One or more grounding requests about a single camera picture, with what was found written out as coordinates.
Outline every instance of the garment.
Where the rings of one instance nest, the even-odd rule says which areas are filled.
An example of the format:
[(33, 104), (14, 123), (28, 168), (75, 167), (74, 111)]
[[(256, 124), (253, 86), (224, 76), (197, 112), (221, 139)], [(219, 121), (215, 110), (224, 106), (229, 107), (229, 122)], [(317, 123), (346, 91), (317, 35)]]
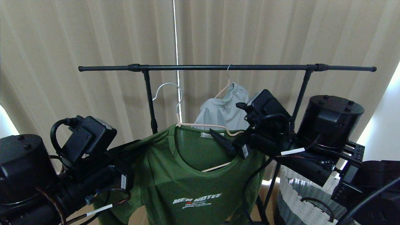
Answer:
[[(132, 198), (111, 209), (115, 217), (102, 214), (101, 224), (127, 224), (131, 214), (142, 205), (153, 225), (217, 225), (231, 215), (231, 224), (246, 224), (243, 186), (265, 156), (253, 151), (246, 159), (232, 157), (205, 133), (208, 131), (173, 125), (126, 147), (124, 151), (143, 151), (140, 159), (131, 164), (135, 169)], [(201, 172), (226, 162), (231, 163), (215, 171)], [(246, 192), (249, 211), (261, 185), (263, 173), (260, 174), (253, 178)], [(123, 194), (112, 193), (110, 202), (123, 198)], [(95, 208), (103, 204), (103, 200), (97, 200)]]
[[(229, 130), (246, 130), (249, 124), (244, 120), (246, 112), (236, 107), (238, 102), (248, 102), (249, 94), (247, 90), (232, 83), (228, 87), (228, 92), (223, 99), (210, 98), (200, 108), (200, 114), (195, 124), (212, 124), (227, 127)], [(192, 126), (197, 129), (221, 130), (216, 127)]]

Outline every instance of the brown floor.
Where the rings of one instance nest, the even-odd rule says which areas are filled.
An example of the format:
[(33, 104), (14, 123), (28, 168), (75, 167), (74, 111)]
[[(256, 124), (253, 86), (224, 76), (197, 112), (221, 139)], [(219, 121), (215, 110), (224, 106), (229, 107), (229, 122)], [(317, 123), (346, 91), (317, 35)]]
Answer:
[[(265, 196), (267, 195), (268, 192), (268, 188), (269, 186), (266, 185), (262, 185), (261, 186), (261, 190), (260, 190), (260, 197), (262, 200), (265, 199)], [(279, 191), (279, 183), (275, 183), (274, 186), (274, 190), (272, 192), (272, 196), (270, 199), (270, 202), (267, 206), (266, 209), (266, 214), (267, 214), (267, 218), (268, 221), (270, 223), (270, 225), (275, 225), (274, 223), (274, 211), (275, 211), (275, 206), (276, 206), (276, 201), (277, 201), (277, 196), (278, 196), (278, 191)], [(72, 219), (74, 217), (77, 217), (83, 213), (92, 211), (93, 207), (92, 206), (85, 206), (83, 207), (81, 210), (79, 210), (78, 212), (72, 214), (69, 219)], [(254, 206), (254, 209), (251, 213), (251, 217), (253, 219), (253, 221), (261, 221), (260, 219), (260, 215), (258, 214), (258, 209), (256, 206)], [(90, 225), (99, 225), (98, 220), (94, 220)], [(144, 208), (144, 206), (140, 207), (139, 209), (137, 209), (131, 216), (130, 220), (129, 220), (129, 225), (148, 225), (148, 220), (147, 220), (147, 215), (146, 215), (146, 210)]]

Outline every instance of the laundry basket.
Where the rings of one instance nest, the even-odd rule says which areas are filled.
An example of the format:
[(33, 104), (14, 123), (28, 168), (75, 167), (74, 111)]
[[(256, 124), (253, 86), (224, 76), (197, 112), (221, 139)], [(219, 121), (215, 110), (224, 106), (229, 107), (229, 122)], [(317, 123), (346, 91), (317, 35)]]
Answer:
[[(331, 200), (332, 192), (339, 183), (335, 177), (330, 177), (323, 187), (311, 182), (288, 167), (282, 166), (280, 173), (280, 188), (276, 225), (333, 225), (346, 212), (346, 208)], [(303, 197), (312, 197), (327, 204), (331, 212), (315, 201), (301, 201)], [(347, 225), (359, 225), (353, 219)]]

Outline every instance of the horizontal bar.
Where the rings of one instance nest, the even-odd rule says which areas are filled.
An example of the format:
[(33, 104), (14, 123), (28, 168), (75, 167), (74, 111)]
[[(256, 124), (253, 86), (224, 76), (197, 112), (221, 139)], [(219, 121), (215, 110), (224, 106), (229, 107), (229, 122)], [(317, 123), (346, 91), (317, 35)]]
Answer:
[(370, 66), (329, 66), (326, 64), (308, 65), (140, 65), (131, 64), (127, 66), (79, 66), (78, 70), (83, 71), (105, 71), (105, 70), (128, 70), (132, 72), (150, 70), (356, 70), (375, 72), (376, 67)]

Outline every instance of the black clothes rack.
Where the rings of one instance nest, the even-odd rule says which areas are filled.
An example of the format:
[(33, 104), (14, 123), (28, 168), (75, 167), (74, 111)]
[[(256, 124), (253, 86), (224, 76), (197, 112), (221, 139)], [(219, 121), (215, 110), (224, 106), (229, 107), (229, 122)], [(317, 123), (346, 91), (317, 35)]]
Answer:
[[(330, 66), (326, 64), (307, 64), (307, 65), (140, 65), (130, 64), (127, 66), (79, 66), (78, 70), (83, 71), (110, 71), (110, 70), (127, 70), (131, 72), (142, 72), (144, 81), (146, 83), (147, 100), (150, 109), (151, 129), (153, 134), (157, 133), (157, 121), (154, 115), (153, 97), (151, 93), (150, 75), (151, 70), (304, 70), (303, 83), (297, 97), (297, 102), (294, 107), (292, 119), (290, 122), (290, 130), (294, 131), (294, 122), (296, 120), (301, 102), (303, 100), (308, 81), (313, 72), (327, 71), (327, 70), (349, 70), (349, 71), (369, 71), (375, 72), (374, 66)], [(268, 202), (262, 202), (258, 195), (256, 205), (260, 214), (261, 222), (254, 222), (256, 225), (269, 225), (265, 209)]]

